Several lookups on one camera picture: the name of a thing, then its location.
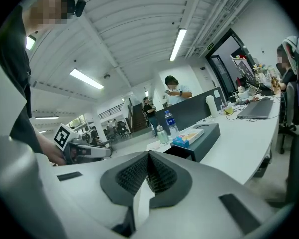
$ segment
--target hand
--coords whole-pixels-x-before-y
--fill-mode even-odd
[[[171,91],[170,93],[168,93],[170,96],[179,96],[180,92],[179,91]]]

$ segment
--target black shirt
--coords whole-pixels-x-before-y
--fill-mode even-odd
[[[148,113],[148,110],[153,109],[153,107],[150,104],[144,104],[144,112],[147,114],[148,117],[153,117],[156,115],[156,111],[153,111],[151,113]]]
[[[25,51],[26,33],[22,20],[22,7],[17,6],[0,29],[0,64],[27,103],[17,118],[10,136],[27,143],[34,152],[42,153],[31,125],[31,75],[29,57]]]
[[[285,83],[287,85],[288,82],[295,82],[295,81],[297,81],[297,76],[294,74],[293,70],[290,68],[283,75],[282,83]]]

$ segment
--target doorway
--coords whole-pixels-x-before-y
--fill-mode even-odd
[[[236,58],[237,55],[246,58],[250,67],[253,68],[254,59],[232,29],[206,55],[226,98],[229,98],[237,90],[237,77],[242,77],[231,58],[231,56]]]

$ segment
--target white desk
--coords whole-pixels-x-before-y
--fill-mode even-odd
[[[261,162],[268,153],[273,138],[278,133],[280,94],[275,95],[274,103],[268,119],[249,122],[232,120],[239,112],[216,118],[208,117],[206,122],[197,124],[218,123],[220,137],[200,162],[217,168],[241,184],[245,184],[257,171]],[[159,141],[147,145],[147,150],[165,152],[168,145],[160,145]]]

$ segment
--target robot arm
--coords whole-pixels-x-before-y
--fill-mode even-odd
[[[63,124],[60,125],[53,140],[63,151],[67,164],[95,162],[111,156],[109,149],[87,144],[77,132]]]

